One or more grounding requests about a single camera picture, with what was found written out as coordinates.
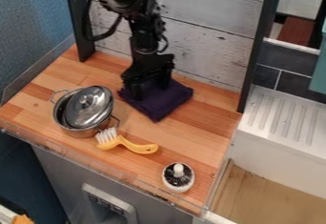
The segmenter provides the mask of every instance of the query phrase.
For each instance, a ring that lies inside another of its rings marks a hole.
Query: black pole
[[[85,61],[95,52],[95,44],[87,40],[82,33],[82,16],[86,7],[86,0],[68,0],[71,11],[71,21],[73,26],[74,37],[77,45],[80,61]],[[87,33],[92,33],[92,27],[88,26]]]
[[[270,26],[271,22],[274,20],[271,20],[275,16],[276,11],[276,5],[278,3],[278,0],[264,0],[258,27],[255,33],[255,40],[253,44],[252,53],[250,55],[249,64],[247,68],[247,73],[243,82],[242,91],[240,95],[240,101],[237,107],[237,111],[243,113],[246,107],[247,99],[249,96],[250,87],[252,85],[252,80],[254,77],[255,72],[255,64],[257,62],[261,44],[263,41],[263,38],[265,36],[266,29]]]

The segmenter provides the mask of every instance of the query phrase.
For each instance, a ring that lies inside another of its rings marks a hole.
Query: blue wall
[[[67,0],[0,0],[0,96],[11,81],[71,34]],[[36,223],[66,222],[31,147],[2,133],[0,175],[0,198],[26,210]]]
[[[70,34],[67,0],[0,0],[0,94]]]

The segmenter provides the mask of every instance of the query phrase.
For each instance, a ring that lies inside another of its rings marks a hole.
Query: whitewashed wood wall
[[[168,52],[176,71],[239,92],[247,69],[263,0],[158,0],[167,22]],[[105,31],[115,14],[93,1],[95,33]],[[130,58],[130,30],[122,23],[98,50]]]

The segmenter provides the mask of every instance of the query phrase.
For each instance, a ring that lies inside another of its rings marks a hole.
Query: white shelf
[[[255,86],[238,129],[326,160],[326,105]]]

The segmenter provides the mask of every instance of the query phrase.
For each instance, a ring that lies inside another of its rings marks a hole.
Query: small round container
[[[54,96],[66,92],[56,102]],[[56,124],[72,137],[92,137],[100,130],[106,129],[114,118],[112,92],[102,86],[91,86],[74,91],[58,91],[51,97],[54,105],[53,118]]]
[[[173,163],[163,170],[162,180],[171,191],[184,193],[194,184],[194,170],[184,163]]]

